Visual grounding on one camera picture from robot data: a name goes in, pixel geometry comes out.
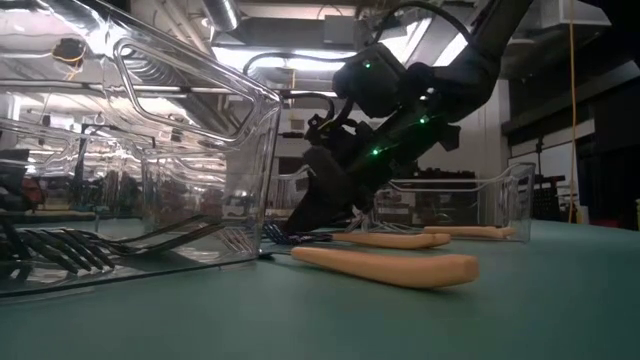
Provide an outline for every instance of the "ceiling duct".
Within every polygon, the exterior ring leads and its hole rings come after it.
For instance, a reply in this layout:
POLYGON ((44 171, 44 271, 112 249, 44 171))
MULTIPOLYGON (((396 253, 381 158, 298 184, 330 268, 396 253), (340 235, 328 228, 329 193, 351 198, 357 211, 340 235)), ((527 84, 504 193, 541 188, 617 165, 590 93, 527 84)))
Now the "ceiling duct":
POLYGON ((240 9, 233 0, 203 0, 209 22, 218 32, 229 32, 240 24, 240 9))

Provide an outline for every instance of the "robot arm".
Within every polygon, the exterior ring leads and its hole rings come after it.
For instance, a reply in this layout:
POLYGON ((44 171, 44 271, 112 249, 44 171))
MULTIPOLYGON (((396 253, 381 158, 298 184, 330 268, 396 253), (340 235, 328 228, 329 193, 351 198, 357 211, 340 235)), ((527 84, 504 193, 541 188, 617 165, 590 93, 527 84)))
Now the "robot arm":
POLYGON ((313 146, 303 155, 309 190, 283 230, 310 231, 349 218, 352 206, 368 212, 375 192, 437 142, 457 148, 460 128, 451 124, 491 97, 500 58, 531 2, 491 0, 473 32, 463 33, 469 45, 447 67, 416 63, 405 70, 382 44, 349 59, 333 79, 347 109, 334 120, 310 121, 305 137, 313 146), (347 119, 353 103, 369 117, 389 118, 375 131, 356 124, 347 119), (355 127, 355 135, 343 125, 355 127))

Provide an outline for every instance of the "cable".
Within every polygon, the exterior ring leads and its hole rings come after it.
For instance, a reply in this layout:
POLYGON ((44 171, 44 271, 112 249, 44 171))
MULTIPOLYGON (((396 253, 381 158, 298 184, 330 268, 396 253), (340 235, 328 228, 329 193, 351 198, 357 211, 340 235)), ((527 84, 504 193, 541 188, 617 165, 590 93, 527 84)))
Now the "cable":
POLYGON ((322 10, 324 10, 324 8, 326 8, 327 6, 334 8, 338 14, 340 14, 340 16, 344 16, 344 14, 342 13, 342 11, 335 5, 322 5, 320 7, 320 10, 318 10, 318 15, 316 15, 316 20, 320 19, 320 14, 322 14, 322 10))
POLYGON ((344 106, 342 107, 342 110, 340 110, 340 113, 338 114, 338 116, 336 116, 336 118, 333 119, 332 121, 327 121, 324 124, 320 125, 318 129, 322 129, 326 125, 329 125, 334 122, 338 125, 344 124, 345 121, 349 118, 349 114, 351 114, 351 110, 353 110, 353 100, 347 99, 347 101, 344 103, 344 106))
POLYGON ((573 172, 576 167, 576 124, 578 122, 578 106, 576 100, 576 49, 574 44, 574 6, 575 0, 569 0, 569 54, 571 67, 571 175, 569 182, 569 224, 573 222, 573 192, 574 192, 574 176, 573 172))
POLYGON ((464 36, 464 39, 467 40, 467 43, 469 45, 475 44, 475 39, 473 38, 473 36, 471 35, 467 27, 464 26, 462 22, 460 22, 460 20, 458 20, 455 16, 451 15, 451 13, 442 9, 441 7, 426 3, 424 1, 407 1, 389 10, 389 12, 387 12, 387 15, 385 15, 385 17, 382 18, 382 21, 378 25, 379 29, 378 29, 378 32, 376 33, 376 36, 373 38, 373 44, 380 41, 380 38, 382 37, 382 33, 384 32, 384 25, 389 20, 391 20, 391 18, 396 13, 396 11, 406 7, 417 7, 417 8, 425 9, 425 10, 431 11, 436 15, 441 16, 448 23, 450 23, 454 28, 456 28, 456 30, 458 30, 460 34, 462 34, 462 36, 464 36))
POLYGON ((283 99, 316 98, 316 99, 325 100, 327 102, 327 104, 329 104, 329 109, 327 110, 327 115, 325 116, 324 120, 325 121, 331 120, 335 116, 336 107, 333 104, 333 100, 331 100, 331 98, 328 97, 327 95, 319 94, 319 93, 313 93, 313 92, 306 92, 306 93, 300 93, 300 94, 290 94, 290 93, 288 93, 288 94, 282 94, 282 98, 283 99))
POLYGON ((356 55, 353 56, 348 56, 345 58, 335 58, 335 59, 326 59, 326 58, 319 58, 319 57, 315 57, 315 56, 309 56, 309 55, 302 55, 302 54, 294 54, 294 53, 287 53, 287 52, 270 52, 270 53, 262 53, 259 55, 256 55, 254 57, 252 57, 251 59, 249 59, 249 61, 247 61, 246 64, 244 64, 244 67, 242 68, 242 73, 244 75, 247 75, 249 73, 249 68, 251 67, 251 64, 253 64, 254 62, 260 60, 260 59, 264 59, 264 58, 270 58, 270 57, 275 57, 275 58, 281 58, 281 59, 304 59, 304 60, 312 60, 312 61, 319 61, 319 62, 347 62, 349 60, 354 59, 356 55))

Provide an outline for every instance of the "orange cable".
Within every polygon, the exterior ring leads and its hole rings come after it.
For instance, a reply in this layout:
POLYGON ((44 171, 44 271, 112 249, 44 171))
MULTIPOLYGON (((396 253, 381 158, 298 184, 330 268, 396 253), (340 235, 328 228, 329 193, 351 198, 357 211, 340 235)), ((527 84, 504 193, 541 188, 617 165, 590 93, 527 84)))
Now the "orange cable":
POLYGON ((574 193, 574 169, 576 168, 576 123, 578 122, 578 106, 576 100, 576 54, 574 44, 574 6, 575 0, 569 0, 569 52, 570 52, 570 67, 571 67, 571 112, 572 112, 572 124, 571 124, 571 176, 569 183, 569 223, 573 222, 573 193, 574 193))

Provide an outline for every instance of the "metal pipe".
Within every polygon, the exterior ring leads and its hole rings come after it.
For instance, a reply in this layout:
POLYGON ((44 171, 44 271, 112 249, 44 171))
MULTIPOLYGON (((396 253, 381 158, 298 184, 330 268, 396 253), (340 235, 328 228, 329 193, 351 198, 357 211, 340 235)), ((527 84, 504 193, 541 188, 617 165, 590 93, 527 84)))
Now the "metal pipe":
POLYGON ((173 33, 176 35, 176 37, 180 39, 182 42, 184 42, 185 44, 191 45, 191 42, 189 41, 187 36, 182 32, 178 24, 176 24, 173 18, 169 15, 167 10, 162 5, 162 2, 160 2, 160 0, 154 0, 153 4, 155 5, 156 10, 158 10, 158 13, 160 13, 161 16, 164 16, 164 18, 167 19, 167 22, 169 23, 169 27, 171 28, 173 33))
POLYGON ((196 31, 196 29, 191 26, 191 23, 187 19, 187 17, 180 11, 180 8, 176 5, 173 0, 165 0, 165 5, 167 6, 167 11, 176 17, 176 20, 184 26, 184 29, 187 30, 187 33, 191 37, 191 41, 196 44, 196 47, 200 49, 200 51, 204 52, 208 55, 213 55, 213 50, 211 47, 207 47, 202 39, 200 38, 200 34, 196 31))
POLYGON ((228 32, 238 27, 240 9, 234 0, 203 0, 204 12, 216 31, 228 32))

